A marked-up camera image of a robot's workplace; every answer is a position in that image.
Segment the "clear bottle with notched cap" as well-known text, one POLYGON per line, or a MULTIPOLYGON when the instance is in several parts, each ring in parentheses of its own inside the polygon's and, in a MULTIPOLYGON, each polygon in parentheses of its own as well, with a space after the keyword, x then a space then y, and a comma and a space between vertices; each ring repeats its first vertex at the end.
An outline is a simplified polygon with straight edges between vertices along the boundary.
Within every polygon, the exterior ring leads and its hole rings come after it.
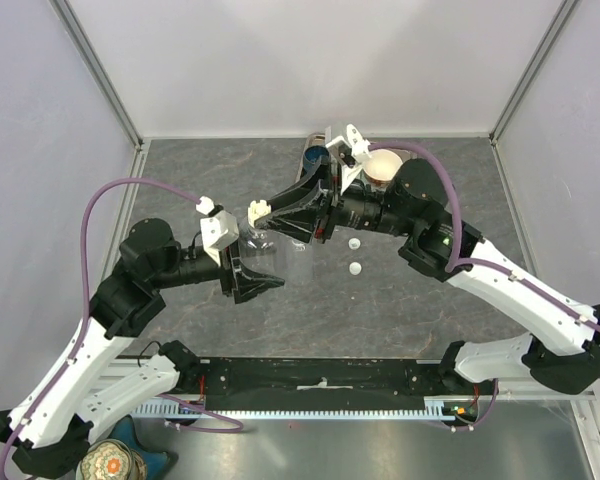
POLYGON ((239 221, 239 254, 242 263, 250 270, 273 275, 276 272, 278 253, 274 235, 266 230, 251 227, 246 216, 239 221))

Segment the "cream notched bottle cap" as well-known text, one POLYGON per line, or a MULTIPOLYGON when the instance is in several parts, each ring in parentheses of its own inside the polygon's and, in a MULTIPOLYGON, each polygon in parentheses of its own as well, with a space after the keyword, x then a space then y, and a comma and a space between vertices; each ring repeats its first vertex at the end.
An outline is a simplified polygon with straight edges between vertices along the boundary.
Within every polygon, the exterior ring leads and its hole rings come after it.
POLYGON ((247 220, 251 227, 255 227, 255 222, 272 211, 271 205, 266 200, 251 201, 247 209, 247 220))

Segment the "clear wide plastic bottle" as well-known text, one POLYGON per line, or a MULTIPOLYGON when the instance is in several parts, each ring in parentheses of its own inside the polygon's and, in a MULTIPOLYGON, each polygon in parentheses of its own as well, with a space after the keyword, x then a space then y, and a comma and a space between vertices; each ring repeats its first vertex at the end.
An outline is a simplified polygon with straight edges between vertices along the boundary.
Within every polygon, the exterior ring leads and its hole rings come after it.
POLYGON ((311 244, 289 239, 285 246, 285 272, 291 286, 308 285, 314 276, 314 252, 311 244))

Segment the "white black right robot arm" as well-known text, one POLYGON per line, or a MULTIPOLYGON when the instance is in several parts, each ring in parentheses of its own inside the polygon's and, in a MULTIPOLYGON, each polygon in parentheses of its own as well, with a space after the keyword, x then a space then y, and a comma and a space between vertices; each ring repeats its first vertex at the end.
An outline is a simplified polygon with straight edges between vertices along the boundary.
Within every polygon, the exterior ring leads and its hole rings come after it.
POLYGON ((510 339, 451 343, 437 371, 445 391, 530 377, 579 394, 600 379, 600 304, 577 304, 548 287, 467 223, 455 234, 447 190, 427 160, 403 162, 384 189, 355 180, 341 191, 341 180, 333 168, 317 166, 273 198, 252 202, 248 220, 303 243, 324 243, 338 227, 402 237, 398 254, 412 269, 486 301, 525 328, 510 339))

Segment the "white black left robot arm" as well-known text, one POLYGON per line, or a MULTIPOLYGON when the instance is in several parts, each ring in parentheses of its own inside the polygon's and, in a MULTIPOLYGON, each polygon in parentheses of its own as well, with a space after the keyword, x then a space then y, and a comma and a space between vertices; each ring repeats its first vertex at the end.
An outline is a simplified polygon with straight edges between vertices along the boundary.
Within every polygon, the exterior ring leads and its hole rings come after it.
POLYGON ((229 244, 213 258, 200 246, 183 248, 162 219, 136 223, 111 274, 88 294, 87 311, 56 363, 18 406, 0 411, 1 458, 13 460, 25 475, 60 478, 145 400, 197 390, 200 359, 174 340, 134 373, 97 394, 91 391, 111 361, 165 309, 162 290, 218 281, 240 304, 283 286, 283 279, 247 266, 237 233, 230 230, 229 244))

